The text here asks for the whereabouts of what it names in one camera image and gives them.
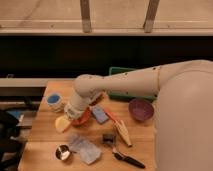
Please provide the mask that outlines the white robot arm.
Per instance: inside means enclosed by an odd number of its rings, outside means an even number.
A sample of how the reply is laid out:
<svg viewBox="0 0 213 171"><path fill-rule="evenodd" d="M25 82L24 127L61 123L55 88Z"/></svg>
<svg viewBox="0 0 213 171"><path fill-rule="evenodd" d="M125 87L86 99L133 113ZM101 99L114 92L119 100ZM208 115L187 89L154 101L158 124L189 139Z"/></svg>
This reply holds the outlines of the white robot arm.
<svg viewBox="0 0 213 171"><path fill-rule="evenodd" d="M71 119L104 91L155 95L156 171L213 171L213 61L192 60L110 75L80 75L65 106Z"/></svg>

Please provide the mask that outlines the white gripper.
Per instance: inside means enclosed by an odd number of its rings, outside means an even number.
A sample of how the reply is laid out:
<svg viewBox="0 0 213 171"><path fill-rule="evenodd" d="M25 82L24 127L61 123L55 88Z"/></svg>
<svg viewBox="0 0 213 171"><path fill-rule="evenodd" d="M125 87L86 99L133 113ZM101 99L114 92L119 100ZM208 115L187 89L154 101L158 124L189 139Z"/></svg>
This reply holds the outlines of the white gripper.
<svg viewBox="0 0 213 171"><path fill-rule="evenodd" d="M77 93L73 93L64 107L65 114L71 119L79 119L83 116L86 108L89 106L87 98L83 98ZM66 118L61 118L61 131L66 131L71 125L71 121Z"/></svg>

